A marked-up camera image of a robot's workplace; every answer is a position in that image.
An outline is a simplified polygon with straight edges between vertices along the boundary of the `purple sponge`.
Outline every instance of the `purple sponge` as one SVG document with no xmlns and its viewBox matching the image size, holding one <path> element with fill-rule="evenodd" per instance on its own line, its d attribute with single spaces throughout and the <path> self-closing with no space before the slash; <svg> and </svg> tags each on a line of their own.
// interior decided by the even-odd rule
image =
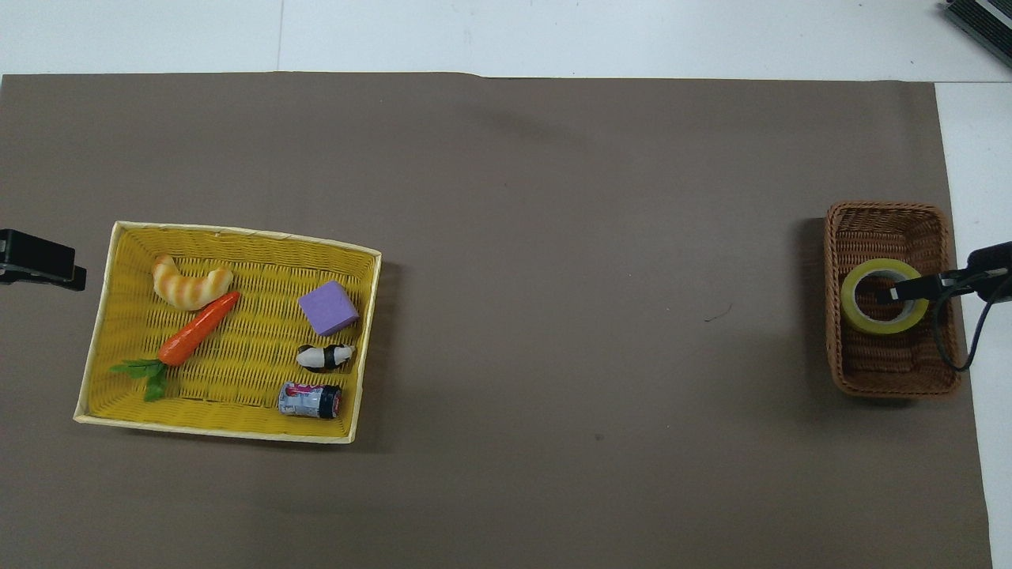
<svg viewBox="0 0 1012 569">
<path fill-rule="evenodd" d="M 299 306 L 321 336 L 329 336 L 358 320 L 358 311 L 334 280 L 299 299 Z"/>
</svg>

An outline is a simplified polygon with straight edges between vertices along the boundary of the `basket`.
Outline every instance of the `basket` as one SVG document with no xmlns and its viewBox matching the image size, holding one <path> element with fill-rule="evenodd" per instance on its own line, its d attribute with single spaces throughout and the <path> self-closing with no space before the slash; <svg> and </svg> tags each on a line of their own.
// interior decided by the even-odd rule
<svg viewBox="0 0 1012 569">
<path fill-rule="evenodd" d="M 930 314 L 899 334 L 875 336 L 852 329 L 842 319 L 840 288 L 858 264 L 879 257 L 899 259 L 921 274 L 949 269 L 950 232 L 940 210 L 923 204 L 842 201 L 826 217 L 826 349 L 833 381 L 845 393 L 909 399 L 948 395 L 959 375 L 945 365 L 931 334 Z M 872 293 L 858 303 L 875 319 L 890 307 L 875 307 Z M 942 310 L 942 338 L 957 352 L 951 303 Z"/>
<path fill-rule="evenodd" d="M 165 398 L 146 403 L 144 382 L 109 367 L 153 357 L 195 313 L 177 310 L 153 291 L 157 255 L 175 258 L 184 274 L 222 265 L 242 298 L 181 367 L 170 369 Z M 356 245 L 238 228 L 116 222 L 91 348 L 74 419 L 120 427 L 272 440 L 342 443 L 355 438 L 362 375 L 380 276 L 378 251 Z M 348 293 L 360 318 L 335 336 L 318 336 L 298 299 L 329 280 Z M 303 344 L 346 343 L 352 359 L 312 374 L 294 359 Z M 342 390 L 338 416 L 281 415 L 285 382 L 325 383 Z"/>
</svg>

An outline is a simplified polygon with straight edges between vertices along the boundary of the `white table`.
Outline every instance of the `white table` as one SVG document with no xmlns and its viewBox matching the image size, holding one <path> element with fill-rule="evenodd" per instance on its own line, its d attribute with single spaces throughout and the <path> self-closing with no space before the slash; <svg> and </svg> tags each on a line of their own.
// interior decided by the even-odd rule
<svg viewBox="0 0 1012 569">
<path fill-rule="evenodd" d="M 0 0 L 0 74 L 277 70 L 934 81 L 958 257 L 1012 240 L 1012 69 L 932 1 Z M 1000 306 L 972 383 L 995 567 L 1012 567 L 1010 340 Z"/>
</svg>

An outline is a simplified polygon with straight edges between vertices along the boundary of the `roll of tape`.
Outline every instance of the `roll of tape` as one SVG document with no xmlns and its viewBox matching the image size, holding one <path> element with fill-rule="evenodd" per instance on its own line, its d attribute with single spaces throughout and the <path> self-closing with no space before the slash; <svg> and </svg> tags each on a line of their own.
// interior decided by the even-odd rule
<svg viewBox="0 0 1012 569">
<path fill-rule="evenodd" d="M 857 265 L 843 279 L 840 290 L 840 308 L 843 309 L 844 319 L 854 329 L 866 334 L 898 334 L 909 330 L 924 318 L 928 311 L 928 301 L 906 301 L 903 303 L 903 311 L 893 320 L 873 320 L 857 306 L 857 284 L 869 276 L 892 278 L 899 282 L 920 275 L 916 268 L 896 259 L 871 259 Z"/>
</svg>

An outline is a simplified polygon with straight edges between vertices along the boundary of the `carrot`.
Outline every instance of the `carrot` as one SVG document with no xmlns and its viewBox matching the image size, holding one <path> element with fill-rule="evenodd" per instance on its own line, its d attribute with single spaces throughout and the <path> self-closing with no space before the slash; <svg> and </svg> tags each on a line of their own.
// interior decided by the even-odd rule
<svg viewBox="0 0 1012 569">
<path fill-rule="evenodd" d="M 134 379 L 147 378 L 144 400 L 154 401 L 165 396 L 165 371 L 169 367 L 182 365 L 193 355 L 196 347 L 225 319 L 225 315 L 239 302 L 239 293 L 233 291 L 210 303 L 189 324 L 183 326 L 171 338 L 165 340 L 158 350 L 158 359 L 128 359 L 109 369 L 114 373 L 126 373 Z"/>
</svg>

